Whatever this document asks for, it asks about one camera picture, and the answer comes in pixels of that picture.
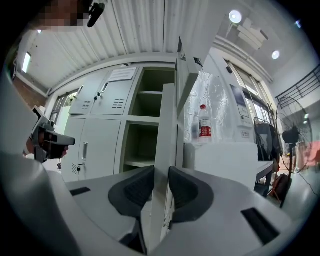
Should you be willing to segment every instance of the clear plastic bag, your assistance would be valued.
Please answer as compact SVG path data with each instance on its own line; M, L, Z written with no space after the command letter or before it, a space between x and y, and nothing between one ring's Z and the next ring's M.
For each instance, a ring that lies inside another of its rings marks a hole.
M205 104L211 119L212 143L233 141L233 124L228 92L219 76L199 72L184 105L184 142L192 142L192 122L200 105Z

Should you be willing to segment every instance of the red bottle label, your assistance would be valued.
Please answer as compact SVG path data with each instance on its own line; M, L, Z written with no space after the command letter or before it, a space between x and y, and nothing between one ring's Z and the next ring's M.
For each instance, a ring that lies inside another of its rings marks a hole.
M211 137L211 122L210 120L201 120L199 122L200 126L200 133L199 137Z

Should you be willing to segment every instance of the corrugated metal ceiling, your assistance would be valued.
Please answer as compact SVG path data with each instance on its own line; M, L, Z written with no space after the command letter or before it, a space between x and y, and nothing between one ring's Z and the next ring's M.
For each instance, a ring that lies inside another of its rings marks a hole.
M36 36L28 73L46 88L85 67L134 53L174 53L179 35L192 42L210 0L108 0L94 27Z

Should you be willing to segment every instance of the standing fan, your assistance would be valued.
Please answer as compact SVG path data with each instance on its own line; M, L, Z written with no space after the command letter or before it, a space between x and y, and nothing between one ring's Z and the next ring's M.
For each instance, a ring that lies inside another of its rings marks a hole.
M289 155L289 163L286 163L282 158L289 171L288 182L285 184L285 193L280 206L282 207L290 188L291 175L298 174L307 166L313 137L309 115L301 104L291 97L283 97L279 100L275 120L278 138L284 148L283 154Z

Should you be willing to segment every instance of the paper sign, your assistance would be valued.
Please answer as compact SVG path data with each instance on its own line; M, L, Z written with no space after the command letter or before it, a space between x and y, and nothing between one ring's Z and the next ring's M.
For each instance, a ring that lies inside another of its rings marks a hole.
M109 83L115 81L131 80L134 77L136 69L137 67L115 69L114 71L112 71L110 77L106 82Z

